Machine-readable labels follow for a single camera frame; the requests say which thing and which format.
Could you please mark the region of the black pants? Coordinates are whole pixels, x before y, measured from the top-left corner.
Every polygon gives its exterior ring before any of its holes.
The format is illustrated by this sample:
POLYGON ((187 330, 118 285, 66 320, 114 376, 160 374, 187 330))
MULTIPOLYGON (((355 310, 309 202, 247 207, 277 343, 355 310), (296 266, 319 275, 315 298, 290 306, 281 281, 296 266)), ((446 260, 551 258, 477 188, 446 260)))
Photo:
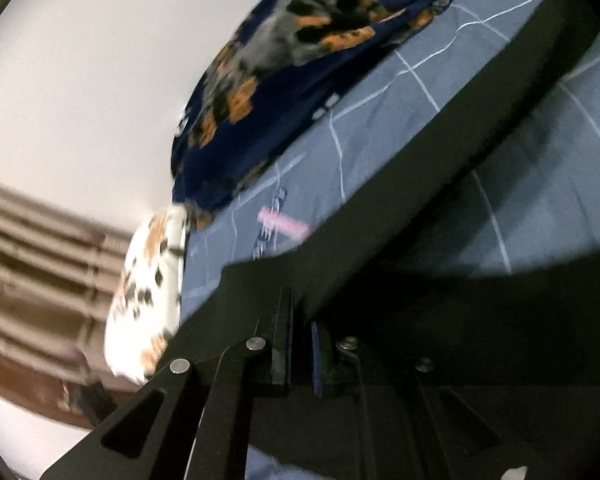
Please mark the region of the black pants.
MULTIPOLYGON (((527 118, 600 31, 600 0, 544 0, 513 42, 367 181, 298 252, 228 268, 176 337, 194 363, 253 335, 292 296, 284 379, 253 402, 249 444, 292 451, 263 417, 314 389, 311 323, 396 352, 434 387, 434 414, 460 478, 524 440, 535 479, 600 479, 600 252, 512 278, 417 273, 408 256, 460 181, 527 118), (465 446, 472 464, 454 460, 465 446)), ((325 400, 309 440, 360 449, 352 400, 325 400)))

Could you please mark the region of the white floral pillow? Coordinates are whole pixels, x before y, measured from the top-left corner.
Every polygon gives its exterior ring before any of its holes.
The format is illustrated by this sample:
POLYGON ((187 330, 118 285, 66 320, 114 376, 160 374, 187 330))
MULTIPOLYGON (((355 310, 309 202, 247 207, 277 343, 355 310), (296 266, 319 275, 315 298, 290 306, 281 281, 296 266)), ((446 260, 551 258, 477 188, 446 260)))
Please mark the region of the white floral pillow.
POLYGON ((178 331, 187 225, 185 207, 170 205, 132 236, 105 325, 104 357, 114 376, 143 385, 178 331))

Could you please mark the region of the brown striped curtain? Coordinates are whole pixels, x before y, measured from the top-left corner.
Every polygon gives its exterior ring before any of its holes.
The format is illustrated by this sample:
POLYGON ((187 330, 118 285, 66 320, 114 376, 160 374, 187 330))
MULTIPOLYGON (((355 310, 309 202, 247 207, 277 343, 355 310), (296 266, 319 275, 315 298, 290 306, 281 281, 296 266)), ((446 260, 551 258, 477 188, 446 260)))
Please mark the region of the brown striped curtain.
POLYGON ((104 358, 130 238, 0 185, 0 396, 88 428, 133 395, 104 358))

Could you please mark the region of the blue grid-pattern bed sheet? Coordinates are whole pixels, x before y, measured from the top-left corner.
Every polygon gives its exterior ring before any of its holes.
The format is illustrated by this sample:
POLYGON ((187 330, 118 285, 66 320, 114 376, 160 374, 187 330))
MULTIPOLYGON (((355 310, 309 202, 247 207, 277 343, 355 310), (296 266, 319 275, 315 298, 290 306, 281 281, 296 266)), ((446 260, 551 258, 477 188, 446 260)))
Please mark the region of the blue grid-pattern bed sheet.
MULTIPOLYGON (((407 147, 480 70, 508 47, 544 0, 453 0, 393 48, 333 108, 289 144, 208 228, 190 234, 183 324, 219 290, 231 266, 298 252, 407 147)), ((512 278, 600 252, 600 31, 515 131, 469 171, 408 256, 417 273, 512 278)), ((166 355, 184 356, 175 338, 166 355)), ((292 451, 250 442, 242 479, 359 479, 353 443, 306 436, 332 395, 282 399, 274 437, 289 425, 292 451)), ((534 479, 539 459, 521 438, 461 479, 534 479)))

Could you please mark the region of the navy floral blanket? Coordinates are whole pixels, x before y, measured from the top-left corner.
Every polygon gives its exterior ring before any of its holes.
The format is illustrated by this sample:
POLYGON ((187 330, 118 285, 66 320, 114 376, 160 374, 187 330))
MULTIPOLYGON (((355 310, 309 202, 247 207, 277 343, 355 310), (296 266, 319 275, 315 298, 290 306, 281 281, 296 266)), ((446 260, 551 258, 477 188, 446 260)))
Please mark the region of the navy floral blanket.
POLYGON ((261 0, 204 71, 174 134, 192 229, 249 188, 324 110, 453 0, 261 0))

